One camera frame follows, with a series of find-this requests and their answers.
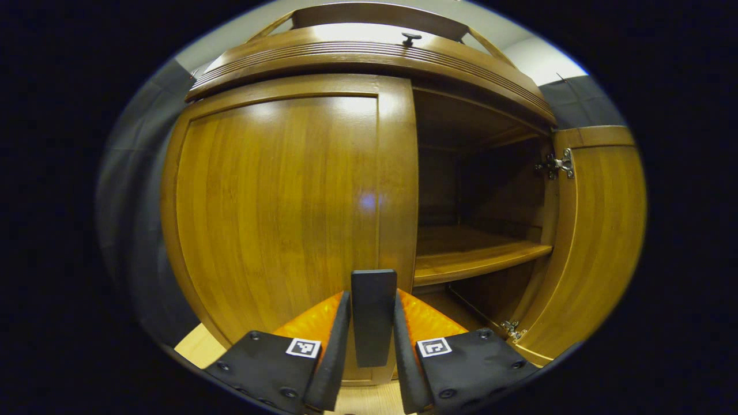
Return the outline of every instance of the cabinet door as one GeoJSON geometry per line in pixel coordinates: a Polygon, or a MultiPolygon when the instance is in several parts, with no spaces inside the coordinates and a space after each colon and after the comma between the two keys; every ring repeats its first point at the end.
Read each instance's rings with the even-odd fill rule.
{"type": "Polygon", "coordinates": [[[555,133],[574,178],[559,171],[559,219],[548,269],[508,342],[543,366],[585,340],[613,310],[638,262],[646,222],[646,188],[627,128],[597,126],[555,133]]]}
{"type": "MultiPolygon", "coordinates": [[[[162,227],[180,287],[229,348],[392,268],[410,290],[418,161],[410,81],[375,75],[268,80],[199,101],[179,118],[162,182],[162,227]]],[[[353,326],[344,380],[359,368],[353,326]]]]}

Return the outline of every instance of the white wall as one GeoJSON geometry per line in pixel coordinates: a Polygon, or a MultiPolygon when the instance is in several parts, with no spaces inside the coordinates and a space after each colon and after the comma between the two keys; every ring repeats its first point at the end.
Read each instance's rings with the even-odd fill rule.
{"type": "MultiPolygon", "coordinates": [[[[212,32],[203,34],[200,39],[194,41],[190,46],[181,50],[176,60],[187,71],[192,72],[201,68],[197,78],[207,65],[214,61],[221,53],[232,47],[245,42],[248,38],[262,30],[266,25],[277,20],[292,10],[304,7],[316,6],[318,4],[334,3],[340,1],[356,0],[276,0],[265,4],[249,13],[235,17],[223,26],[212,32]]],[[[533,36],[525,28],[507,18],[504,18],[491,10],[477,6],[468,1],[456,0],[379,0],[380,3],[393,3],[414,7],[436,13],[441,16],[459,21],[477,30],[499,49],[504,49],[524,39],[533,36]]],[[[470,44],[469,46],[483,52],[481,45],[470,44]]]]}
{"type": "Polygon", "coordinates": [[[587,75],[567,55],[538,37],[525,39],[501,50],[522,73],[539,86],[561,80],[559,75],[562,78],[587,75]]]}

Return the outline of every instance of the cabinet hinge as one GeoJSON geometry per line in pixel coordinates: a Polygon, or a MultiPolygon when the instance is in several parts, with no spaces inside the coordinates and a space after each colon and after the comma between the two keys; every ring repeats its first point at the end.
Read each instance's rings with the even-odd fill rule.
{"type": "Polygon", "coordinates": [[[574,161],[571,159],[571,148],[564,149],[564,156],[561,159],[557,159],[554,153],[549,154],[545,162],[536,164],[534,168],[537,171],[548,171],[548,178],[550,180],[556,180],[559,176],[556,172],[559,170],[565,171],[566,177],[573,179],[574,161]]]}
{"type": "Polygon", "coordinates": [[[519,321],[513,321],[510,323],[509,321],[505,320],[500,325],[507,330],[508,336],[512,337],[513,343],[517,343],[518,340],[528,331],[528,330],[522,330],[521,332],[516,331],[517,325],[520,324],[519,321]]]}

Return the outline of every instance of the orange gripper pad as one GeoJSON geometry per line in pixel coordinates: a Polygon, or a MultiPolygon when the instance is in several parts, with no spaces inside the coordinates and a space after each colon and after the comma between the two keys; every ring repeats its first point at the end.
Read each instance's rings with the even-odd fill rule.
{"type": "Polygon", "coordinates": [[[410,344],[413,346],[413,354],[418,367],[420,367],[420,360],[418,359],[418,352],[415,350],[415,344],[418,340],[462,335],[469,332],[462,325],[420,301],[417,297],[413,297],[401,289],[398,289],[398,291],[402,309],[405,311],[405,322],[410,334],[410,344]]]}
{"type": "Polygon", "coordinates": [[[315,367],[320,367],[320,362],[323,361],[323,352],[325,351],[325,347],[328,346],[328,341],[331,339],[333,322],[336,319],[336,311],[338,311],[342,296],[343,291],[320,301],[308,309],[308,311],[293,318],[279,329],[274,330],[272,334],[284,337],[297,337],[305,340],[319,340],[322,347],[320,349],[318,363],[315,367]]]}

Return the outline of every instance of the wooden cabinet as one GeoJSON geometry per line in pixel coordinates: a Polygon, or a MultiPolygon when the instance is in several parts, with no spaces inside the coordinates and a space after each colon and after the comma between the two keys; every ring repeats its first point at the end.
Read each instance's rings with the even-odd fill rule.
{"type": "MultiPolygon", "coordinates": [[[[397,8],[296,11],[275,22],[293,30],[270,25],[193,87],[162,183],[178,282],[227,348],[350,289],[352,270],[392,268],[399,288],[545,365],[606,318],[637,261],[645,190],[630,133],[552,133],[532,80],[491,44],[458,42],[471,28],[366,7],[397,8]],[[428,31],[403,44],[400,21],[428,31]],[[537,171],[565,150],[572,177],[537,171]]],[[[394,351],[359,368],[349,335],[344,381],[387,382],[394,351]]]]}

